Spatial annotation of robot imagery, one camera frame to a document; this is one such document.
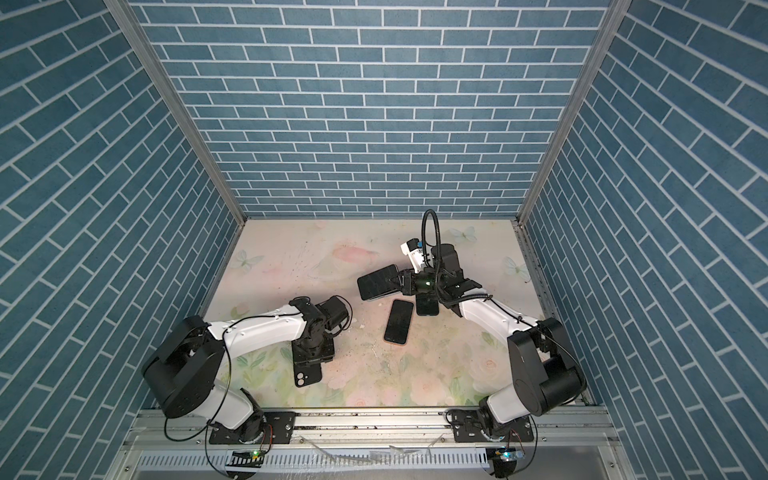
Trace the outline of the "black phone purple edge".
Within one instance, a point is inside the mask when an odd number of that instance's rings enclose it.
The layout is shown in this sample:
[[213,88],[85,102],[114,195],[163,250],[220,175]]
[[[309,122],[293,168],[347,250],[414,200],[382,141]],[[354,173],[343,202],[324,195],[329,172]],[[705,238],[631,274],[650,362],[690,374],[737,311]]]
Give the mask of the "black phone purple edge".
[[381,298],[401,291],[399,270],[394,264],[380,268],[357,279],[363,301]]

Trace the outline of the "black phone case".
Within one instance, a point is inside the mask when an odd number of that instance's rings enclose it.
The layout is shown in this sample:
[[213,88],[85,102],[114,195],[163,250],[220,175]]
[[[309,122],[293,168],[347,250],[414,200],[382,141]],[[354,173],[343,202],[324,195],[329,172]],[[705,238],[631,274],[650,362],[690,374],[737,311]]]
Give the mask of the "black phone case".
[[440,303],[434,294],[420,293],[415,296],[416,313],[418,316],[437,316],[440,313]]
[[297,388],[319,383],[323,378],[321,362],[294,362],[293,380]]

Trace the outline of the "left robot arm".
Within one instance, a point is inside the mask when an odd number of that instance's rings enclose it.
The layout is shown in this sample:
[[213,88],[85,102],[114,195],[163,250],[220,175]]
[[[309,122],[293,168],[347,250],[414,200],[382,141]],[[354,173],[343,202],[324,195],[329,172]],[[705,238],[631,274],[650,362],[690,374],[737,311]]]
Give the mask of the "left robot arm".
[[313,303],[300,296],[288,304],[241,319],[207,322],[191,316],[177,324],[142,367],[142,376],[168,419],[195,415],[237,433],[243,442],[259,435],[262,409],[245,389],[218,379],[251,352],[288,342],[295,385],[320,382],[322,365],[335,354],[334,339],[352,322],[341,296]]

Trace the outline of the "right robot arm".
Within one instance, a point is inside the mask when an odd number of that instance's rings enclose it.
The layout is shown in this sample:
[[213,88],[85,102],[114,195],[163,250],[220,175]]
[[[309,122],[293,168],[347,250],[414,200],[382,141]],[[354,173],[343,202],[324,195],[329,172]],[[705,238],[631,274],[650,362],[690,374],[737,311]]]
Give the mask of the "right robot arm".
[[541,416],[585,391],[585,374],[560,321],[537,320],[496,300],[464,275],[451,244],[430,247],[412,238],[401,251],[411,263],[398,274],[403,294],[430,308],[443,306],[507,344],[512,381],[480,402],[487,423]]

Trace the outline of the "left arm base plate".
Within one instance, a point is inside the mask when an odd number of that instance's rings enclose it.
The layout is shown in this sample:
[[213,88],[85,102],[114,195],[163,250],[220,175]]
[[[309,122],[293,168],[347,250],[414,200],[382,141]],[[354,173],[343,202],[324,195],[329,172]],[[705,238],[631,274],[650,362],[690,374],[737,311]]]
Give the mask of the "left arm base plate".
[[265,411],[234,430],[214,423],[208,440],[213,445],[285,445],[292,439],[296,418],[293,411]]

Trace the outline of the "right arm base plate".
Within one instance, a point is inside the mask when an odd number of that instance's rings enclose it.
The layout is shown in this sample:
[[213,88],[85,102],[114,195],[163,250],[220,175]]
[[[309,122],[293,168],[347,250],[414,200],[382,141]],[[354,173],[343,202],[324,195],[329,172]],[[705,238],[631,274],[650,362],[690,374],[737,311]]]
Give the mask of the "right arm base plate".
[[444,418],[457,443],[526,443],[534,440],[532,423],[528,416],[499,423],[485,408],[451,408],[445,411]]

